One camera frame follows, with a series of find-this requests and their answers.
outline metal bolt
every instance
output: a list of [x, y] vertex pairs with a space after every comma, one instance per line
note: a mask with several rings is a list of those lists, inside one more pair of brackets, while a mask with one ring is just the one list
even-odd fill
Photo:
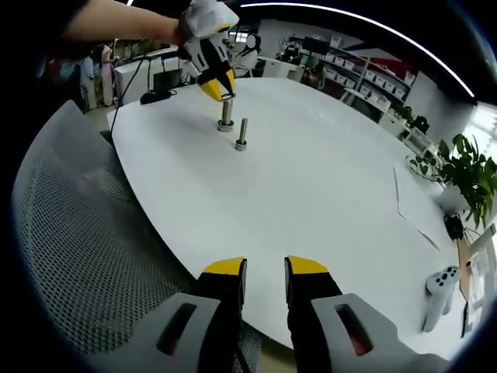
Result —
[[240, 128], [240, 138], [235, 142], [235, 149], [238, 151], [243, 151], [247, 147], [247, 141], [245, 141], [245, 135], [247, 134], [247, 124], [249, 124], [249, 120], [247, 118], [243, 118], [242, 126]]
[[233, 99], [226, 99], [223, 102], [223, 113], [221, 120], [217, 122], [217, 129], [220, 132], [229, 132], [233, 129], [233, 120], [231, 120], [231, 110], [233, 108]]
[[231, 122], [231, 108], [233, 107], [233, 99], [226, 99], [223, 102], [223, 114], [222, 120], [223, 124], [229, 124]]

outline gray plastic housing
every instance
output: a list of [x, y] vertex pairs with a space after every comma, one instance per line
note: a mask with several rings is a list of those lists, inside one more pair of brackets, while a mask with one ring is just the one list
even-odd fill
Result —
[[[130, 341], [113, 352], [93, 354], [90, 361], [99, 371], [108, 372], [196, 372], [207, 329], [221, 301], [176, 293], [138, 322]], [[175, 315], [187, 305], [193, 313], [177, 340], [174, 354], [166, 354], [159, 340]]]
[[[399, 373], [444, 371], [448, 362], [439, 356], [418, 355], [399, 339], [395, 324], [355, 294], [319, 298], [311, 301], [328, 344], [334, 373]], [[356, 353], [339, 312], [355, 320], [369, 352]]]
[[423, 332], [431, 332], [442, 315], [450, 312], [454, 288], [459, 281], [459, 268], [448, 266], [441, 272], [436, 272], [426, 280], [426, 290], [429, 292], [429, 304], [423, 323]]

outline white game controller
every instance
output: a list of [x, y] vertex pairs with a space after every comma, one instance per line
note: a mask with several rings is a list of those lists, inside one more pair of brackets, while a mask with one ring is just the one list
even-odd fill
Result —
[[442, 272], [432, 274], [426, 279], [426, 290], [429, 292], [429, 306], [422, 330], [431, 332], [441, 315], [450, 312], [454, 287], [459, 281], [459, 268], [449, 266]]

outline plant pot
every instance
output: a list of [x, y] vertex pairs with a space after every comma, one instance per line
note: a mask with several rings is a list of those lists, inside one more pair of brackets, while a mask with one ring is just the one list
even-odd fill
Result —
[[459, 187], [453, 184], [445, 186], [443, 192], [436, 196], [434, 201], [445, 214], [456, 214], [470, 209], [469, 203], [461, 194]]

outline metal nut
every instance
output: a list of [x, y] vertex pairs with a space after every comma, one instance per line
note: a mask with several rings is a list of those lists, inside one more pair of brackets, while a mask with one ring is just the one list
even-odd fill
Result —
[[222, 120], [217, 122], [217, 130], [220, 132], [229, 132], [233, 129], [233, 120], [229, 124], [224, 124]]
[[243, 152], [246, 147], [247, 147], [247, 141], [240, 142], [237, 140], [235, 142], [235, 149], [238, 150], [239, 152]]

